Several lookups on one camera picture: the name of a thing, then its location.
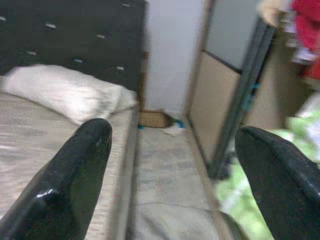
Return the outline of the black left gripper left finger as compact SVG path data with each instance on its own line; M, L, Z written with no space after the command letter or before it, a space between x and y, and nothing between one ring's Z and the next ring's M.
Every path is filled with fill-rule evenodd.
M111 148L112 126L107 120L83 123L1 218L1 239L83 240Z

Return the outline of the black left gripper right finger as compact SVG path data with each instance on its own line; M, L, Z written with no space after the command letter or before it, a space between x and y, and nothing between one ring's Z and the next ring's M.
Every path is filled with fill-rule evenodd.
M276 240L320 238L320 169L293 143L246 126L235 136L238 161Z

